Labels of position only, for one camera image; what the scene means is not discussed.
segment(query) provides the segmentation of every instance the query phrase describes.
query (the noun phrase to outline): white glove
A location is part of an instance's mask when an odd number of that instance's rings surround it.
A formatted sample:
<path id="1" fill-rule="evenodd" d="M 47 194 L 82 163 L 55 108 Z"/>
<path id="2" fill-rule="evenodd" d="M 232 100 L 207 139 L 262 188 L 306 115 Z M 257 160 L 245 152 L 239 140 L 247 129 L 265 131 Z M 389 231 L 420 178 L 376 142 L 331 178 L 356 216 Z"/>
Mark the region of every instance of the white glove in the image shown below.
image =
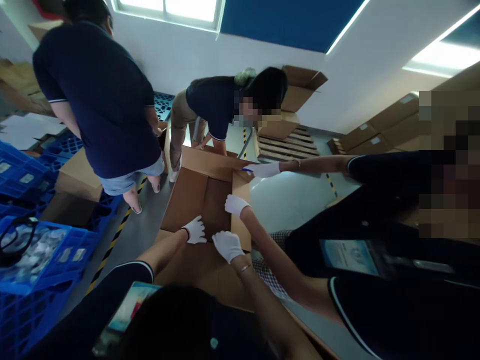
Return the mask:
<path id="1" fill-rule="evenodd" d="M 249 175 L 255 175 L 256 178 L 271 178 L 277 174 L 280 174 L 280 163 L 271 162 L 260 165 L 248 165 L 243 168 L 248 170 Z"/>
<path id="2" fill-rule="evenodd" d="M 238 196 L 230 194 L 226 197 L 225 211 L 227 213 L 236 215 L 238 218 L 240 217 L 244 207 L 247 206 L 250 206 L 249 203 Z"/>
<path id="3" fill-rule="evenodd" d="M 205 226 L 203 221 L 201 221 L 202 217 L 197 216 L 192 221 L 190 221 L 187 225 L 182 227 L 188 232 L 188 241 L 189 244 L 198 244 L 198 243 L 206 243 L 207 239 L 204 238 L 205 236 Z"/>
<path id="4" fill-rule="evenodd" d="M 239 255 L 245 255 L 242 247 L 240 246 L 239 237 L 230 231 L 220 231 L 211 237 L 213 244 L 220 255 L 231 263 L 234 258 Z"/>

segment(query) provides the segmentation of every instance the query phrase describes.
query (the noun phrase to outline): yellow and black hazard tape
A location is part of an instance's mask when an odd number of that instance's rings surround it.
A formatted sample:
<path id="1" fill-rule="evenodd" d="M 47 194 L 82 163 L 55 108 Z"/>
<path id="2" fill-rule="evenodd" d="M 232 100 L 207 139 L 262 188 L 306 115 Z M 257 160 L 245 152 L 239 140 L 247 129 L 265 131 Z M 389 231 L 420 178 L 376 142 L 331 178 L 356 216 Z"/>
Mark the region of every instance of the yellow and black hazard tape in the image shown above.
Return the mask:
<path id="1" fill-rule="evenodd" d="M 243 145 L 247 143 L 247 128 L 243 128 Z M 243 152 L 243 160 L 247 160 L 247 149 Z"/>
<path id="2" fill-rule="evenodd" d="M 137 191 L 138 194 L 140 194 L 140 192 L 144 188 L 144 185 L 145 185 L 146 181 L 147 181 L 147 177 L 145 176 L 145 178 L 141 181 L 140 186 L 138 187 L 138 191 Z M 95 276 L 93 277 L 93 279 L 90 282 L 90 286 L 88 287 L 88 290 L 86 291 L 85 296 L 90 294 L 90 292 L 95 288 L 95 285 L 97 284 L 97 280 L 99 279 L 100 274 L 102 273 L 102 271 L 105 267 L 105 264 L 107 263 L 107 260 L 110 256 L 110 254 L 112 253 L 112 250 L 114 249 L 115 244 L 117 243 L 117 239 L 120 237 L 120 233 L 124 229 L 125 223 L 129 219 L 129 216 L 130 216 L 131 213 L 132 213 L 132 208 L 129 207 L 127 212 L 125 213 L 125 216 L 121 220 L 120 226 L 116 230 L 115 236 L 111 240 L 111 243 L 110 243 L 110 246 L 108 247 L 108 250 L 106 251 L 105 255 L 103 256 L 103 259 L 101 260 L 100 266 L 98 267 L 98 269 L 95 273 Z"/>
<path id="3" fill-rule="evenodd" d="M 332 179 L 330 178 L 330 175 L 328 173 L 326 174 L 326 178 L 328 179 L 328 182 L 330 183 L 330 187 L 331 187 L 333 193 L 335 194 L 335 197 L 338 198 L 339 194 L 337 193 L 337 189 L 335 189 L 334 183 L 332 182 Z"/>

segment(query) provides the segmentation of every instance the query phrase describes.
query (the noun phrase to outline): khaki pants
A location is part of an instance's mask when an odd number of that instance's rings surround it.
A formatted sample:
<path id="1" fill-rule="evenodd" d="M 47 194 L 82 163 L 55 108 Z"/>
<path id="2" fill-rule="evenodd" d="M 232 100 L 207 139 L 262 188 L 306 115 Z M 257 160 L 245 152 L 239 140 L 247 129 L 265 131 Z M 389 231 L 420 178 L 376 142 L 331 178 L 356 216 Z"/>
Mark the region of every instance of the khaki pants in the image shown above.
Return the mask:
<path id="1" fill-rule="evenodd" d="M 187 125 L 190 128 L 190 141 L 201 144 L 205 137 L 205 127 L 207 122 L 200 119 L 196 139 L 193 139 L 195 131 L 195 121 L 197 114 L 189 107 L 186 98 L 187 90 L 180 91 L 171 106 L 171 141 L 170 141 L 170 164 L 174 172 L 180 170 L 180 158 L 182 156 L 182 145 L 185 141 L 185 132 Z"/>

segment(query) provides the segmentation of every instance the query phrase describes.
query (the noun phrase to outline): denim shorts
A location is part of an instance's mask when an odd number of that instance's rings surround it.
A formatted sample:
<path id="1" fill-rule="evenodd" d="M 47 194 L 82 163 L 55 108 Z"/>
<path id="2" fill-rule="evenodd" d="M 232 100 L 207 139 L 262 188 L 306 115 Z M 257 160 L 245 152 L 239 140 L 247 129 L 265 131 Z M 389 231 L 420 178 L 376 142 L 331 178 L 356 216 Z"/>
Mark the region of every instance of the denim shorts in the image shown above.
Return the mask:
<path id="1" fill-rule="evenodd" d="M 137 178 L 139 174 L 144 174 L 147 176 L 159 176 L 164 172 L 164 169 L 164 159 L 162 155 L 160 155 L 160 158 L 158 158 L 158 160 L 153 165 L 144 169 L 137 170 L 127 175 L 114 177 L 111 179 L 105 179 L 102 177 L 99 177 L 99 179 L 103 186 L 103 190 L 105 190 L 108 195 L 117 196 L 125 194 L 130 189 L 132 189 L 137 183 Z"/>

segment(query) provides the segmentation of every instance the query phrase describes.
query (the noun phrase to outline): id badge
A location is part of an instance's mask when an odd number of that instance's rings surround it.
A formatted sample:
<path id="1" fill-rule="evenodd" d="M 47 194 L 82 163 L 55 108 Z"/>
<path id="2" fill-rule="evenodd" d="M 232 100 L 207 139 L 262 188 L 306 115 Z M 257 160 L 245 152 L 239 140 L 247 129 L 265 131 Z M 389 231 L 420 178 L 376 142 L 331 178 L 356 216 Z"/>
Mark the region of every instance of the id badge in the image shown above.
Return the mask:
<path id="1" fill-rule="evenodd" d="M 365 240 L 321 239 L 320 246 L 327 267 L 380 276 Z"/>
<path id="2" fill-rule="evenodd" d="M 123 301 L 103 329 L 92 351 L 97 357 L 106 357 L 111 348 L 122 339 L 122 335 L 130 325 L 143 302 L 155 293 L 161 286 L 135 281 Z"/>

